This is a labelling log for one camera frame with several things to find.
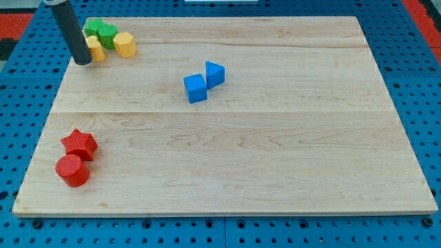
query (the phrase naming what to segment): red cylinder block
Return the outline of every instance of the red cylinder block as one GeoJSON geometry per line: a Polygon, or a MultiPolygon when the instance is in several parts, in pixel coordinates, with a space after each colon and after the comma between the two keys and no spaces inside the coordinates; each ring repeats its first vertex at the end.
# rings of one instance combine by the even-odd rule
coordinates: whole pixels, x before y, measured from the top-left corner
{"type": "Polygon", "coordinates": [[[89,169],[80,157],[74,154],[60,158],[55,171],[69,187],[82,186],[89,179],[89,169]]]}

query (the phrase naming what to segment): hexagonal prism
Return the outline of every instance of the hexagonal prism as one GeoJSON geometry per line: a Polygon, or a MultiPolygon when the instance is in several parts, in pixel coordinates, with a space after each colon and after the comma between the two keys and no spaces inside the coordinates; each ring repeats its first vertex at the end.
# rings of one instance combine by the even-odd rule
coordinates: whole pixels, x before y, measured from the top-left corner
{"type": "Polygon", "coordinates": [[[116,52],[123,58],[129,58],[136,54],[135,38],[129,32],[122,32],[113,38],[116,52]]]}

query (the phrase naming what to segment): red star block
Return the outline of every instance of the red star block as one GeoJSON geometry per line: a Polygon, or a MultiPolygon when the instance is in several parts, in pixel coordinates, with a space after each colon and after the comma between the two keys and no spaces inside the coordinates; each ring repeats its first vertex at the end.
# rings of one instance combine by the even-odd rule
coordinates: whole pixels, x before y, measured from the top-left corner
{"type": "Polygon", "coordinates": [[[55,171],[69,187],[82,186],[90,175],[81,158],[74,154],[60,158],[55,165],[55,171]]]}
{"type": "Polygon", "coordinates": [[[94,152],[98,148],[91,134],[80,132],[75,129],[69,136],[61,139],[66,147],[66,154],[75,154],[83,161],[93,161],[94,152]]]}

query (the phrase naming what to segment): red surface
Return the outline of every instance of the red surface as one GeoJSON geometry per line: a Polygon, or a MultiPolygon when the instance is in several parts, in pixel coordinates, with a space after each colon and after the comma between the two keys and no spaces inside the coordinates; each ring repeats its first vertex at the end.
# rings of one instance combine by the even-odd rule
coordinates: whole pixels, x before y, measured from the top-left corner
{"type": "Polygon", "coordinates": [[[83,161],[93,161],[94,152],[98,148],[91,134],[75,129],[69,136],[61,139],[66,147],[66,154],[75,154],[83,161]]]}
{"type": "Polygon", "coordinates": [[[427,15],[426,8],[418,0],[402,0],[402,2],[435,54],[438,63],[441,63],[441,33],[436,30],[435,23],[427,15]]]}
{"type": "Polygon", "coordinates": [[[18,41],[34,14],[0,14],[0,40],[18,41]]]}
{"type": "Polygon", "coordinates": [[[66,155],[58,160],[55,171],[69,187],[82,186],[89,179],[89,169],[77,155],[66,155]]]}

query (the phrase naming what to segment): toy block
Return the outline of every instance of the toy block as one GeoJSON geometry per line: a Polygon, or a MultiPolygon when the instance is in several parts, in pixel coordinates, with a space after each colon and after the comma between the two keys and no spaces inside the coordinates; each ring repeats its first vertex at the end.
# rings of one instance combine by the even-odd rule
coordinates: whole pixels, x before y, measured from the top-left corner
{"type": "Polygon", "coordinates": [[[135,38],[129,32],[122,32],[113,38],[116,52],[123,58],[129,58],[136,54],[135,38]]]}
{"type": "Polygon", "coordinates": [[[75,129],[69,136],[61,139],[61,142],[65,146],[67,155],[77,155],[83,161],[94,160],[94,152],[98,148],[98,144],[91,134],[75,129]]]}
{"type": "Polygon", "coordinates": [[[84,33],[87,37],[96,36],[98,38],[99,43],[101,43],[101,40],[98,35],[98,29],[101,28],[101,26],[103,25],[105,25],[105,23],[101,18],[87,21],[84,27],[84,33]]]}
{"type": "Polygon", "coordinates": [[[55,165],[55,172],[69,187],[82,186],[89,179],[89,169],[80,157],[69,154],[60,158],[55,165]]]}
{"type": "Polygon", "coordinates": [[[98,37],[90,36],[85,40],[85,42],[88,44],[93,61],[99,62],[105,60],[104,49],[101,43],[99,43],[98,37]]]}
{"type": "Polygon", "coordinates": [[[99,39],[103,47],[109,50],[115,49],[113,38],[118,34],[118,30],[114,25],[105,24],[98,29],[99,39]]]}
{"type": "Polygon", "coordinates": [[[184,86],[189,103],[207,100],[207,84],[202,74],[185,77],[184,86]]]}
{"type": "Polygon", "coordinates": [[[207,76],[207,90],[225,82],[225,67],[210,61],[205,62],[205,75],[207,76]]]}

